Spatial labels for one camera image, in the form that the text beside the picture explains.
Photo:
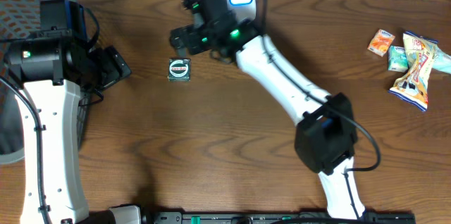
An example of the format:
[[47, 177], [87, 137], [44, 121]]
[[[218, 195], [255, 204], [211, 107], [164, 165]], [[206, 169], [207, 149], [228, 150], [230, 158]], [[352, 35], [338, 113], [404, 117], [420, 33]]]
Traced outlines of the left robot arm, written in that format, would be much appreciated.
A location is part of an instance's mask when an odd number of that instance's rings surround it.
[[136, 204], [90, 213], [79, 170], [78, 112], [131, 70], [113, 48], [88, 37], [89, 10], [69, 0], [40, 4], [40, 29], [11, 42], [4, 84], [23, 125], [25, 198], [21, 223], [144, 223]]

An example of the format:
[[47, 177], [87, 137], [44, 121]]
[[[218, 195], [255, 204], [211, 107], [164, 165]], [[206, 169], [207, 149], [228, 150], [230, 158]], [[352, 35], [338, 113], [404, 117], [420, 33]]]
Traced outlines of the orange Kleenex tissue pack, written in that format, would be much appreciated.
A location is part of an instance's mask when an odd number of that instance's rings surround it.
[[395, 35], [379, 29], [370, 41], [367, 49], [376, 55], [384, 56], [394, 40]]

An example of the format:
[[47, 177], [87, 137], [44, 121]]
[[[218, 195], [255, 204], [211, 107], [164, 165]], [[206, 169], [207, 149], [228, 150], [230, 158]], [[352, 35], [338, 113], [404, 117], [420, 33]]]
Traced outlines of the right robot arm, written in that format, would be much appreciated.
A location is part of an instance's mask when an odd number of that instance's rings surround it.
[[365, 207], [353, 176], [356, 127], [352, 106], [301, 74], [253, 20], [238, 20], [226, 0], [183, 0], [193, 24], [171, 31], [171, 46], [183, 54], [217, 53], [236, 63], [285, 110], [296, 127], [295, 151], [318, 174], [332, 218], [359, 220]]

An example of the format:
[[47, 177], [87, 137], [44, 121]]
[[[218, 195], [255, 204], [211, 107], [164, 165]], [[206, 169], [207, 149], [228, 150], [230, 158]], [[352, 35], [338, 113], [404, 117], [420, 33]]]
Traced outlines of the yellow snack chip bag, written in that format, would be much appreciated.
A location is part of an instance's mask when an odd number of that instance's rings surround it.
[[406, 56], [413, 56], [414, 60], [406, 74], [396, 79], [388, 92], [421, 111], [427, 111], [428, 79], [436, 58], [437, 41], [405, 32], [403, 43]]

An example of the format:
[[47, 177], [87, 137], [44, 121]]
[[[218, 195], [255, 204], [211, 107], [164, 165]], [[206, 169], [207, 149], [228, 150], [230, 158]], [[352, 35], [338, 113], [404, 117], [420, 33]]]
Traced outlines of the large wet wipes pack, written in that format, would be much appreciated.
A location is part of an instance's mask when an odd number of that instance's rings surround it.
[[446, 54], [438, 46], [435, 48], [433, 69], [438, 70], [442, 73], [451, 74], [450, 55]]

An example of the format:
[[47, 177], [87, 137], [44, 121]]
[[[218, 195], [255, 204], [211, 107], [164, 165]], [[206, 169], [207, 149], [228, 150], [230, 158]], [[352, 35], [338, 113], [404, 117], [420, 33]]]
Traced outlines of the green Kleenex tissue pack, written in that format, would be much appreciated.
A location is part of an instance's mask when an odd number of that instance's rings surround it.
[[409, 69], [409, 64], [404, 47], [391, 46], [388, 49], [388, 70], [405, 73]]

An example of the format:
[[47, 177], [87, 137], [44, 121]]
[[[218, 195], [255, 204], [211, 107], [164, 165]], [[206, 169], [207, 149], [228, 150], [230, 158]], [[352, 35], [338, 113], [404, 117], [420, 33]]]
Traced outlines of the green Zam-Buk ointment box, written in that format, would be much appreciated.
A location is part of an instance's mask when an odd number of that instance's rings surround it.
[[191, 67], [189, 58], [171, 58], [168, 64], [168, 80], [171, 82], [189, 82]]

